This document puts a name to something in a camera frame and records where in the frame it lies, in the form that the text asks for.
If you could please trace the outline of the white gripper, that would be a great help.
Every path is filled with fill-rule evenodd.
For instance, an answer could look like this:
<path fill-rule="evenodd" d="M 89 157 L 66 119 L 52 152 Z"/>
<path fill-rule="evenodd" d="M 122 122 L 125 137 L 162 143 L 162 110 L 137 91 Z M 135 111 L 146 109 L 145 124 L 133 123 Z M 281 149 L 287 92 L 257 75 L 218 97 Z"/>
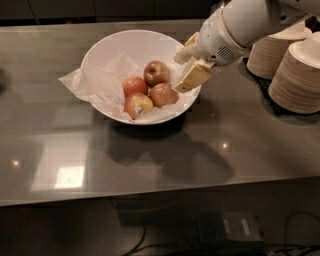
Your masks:
<path fill-rule="evenodd" d="M 189 92 L 209 80 L 211 61 L 226 66 L 243 54 L 249 42 L 247 18 L 247 8 L 218 8 L 187 40 L 174 57 L 176 63 L 188 64 L 174 86 L 178 92 Z M 210 61 L 199 59 L 199 54 Z"/>

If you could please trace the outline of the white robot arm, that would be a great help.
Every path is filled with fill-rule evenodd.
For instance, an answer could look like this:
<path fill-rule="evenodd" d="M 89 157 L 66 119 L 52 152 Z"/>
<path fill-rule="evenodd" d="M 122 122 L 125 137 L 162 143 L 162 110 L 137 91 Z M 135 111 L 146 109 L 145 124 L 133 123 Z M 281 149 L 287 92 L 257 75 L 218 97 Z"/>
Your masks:
<path fill-rule="evenodd" d="M 233 63 L 259 39 L 312 15 L 320 15 L 320 0 L 230 0 L 176 53 L 175 62 L 185 69 L 174 88 L 193 90 L 212 77 L 216 66 Z"/>

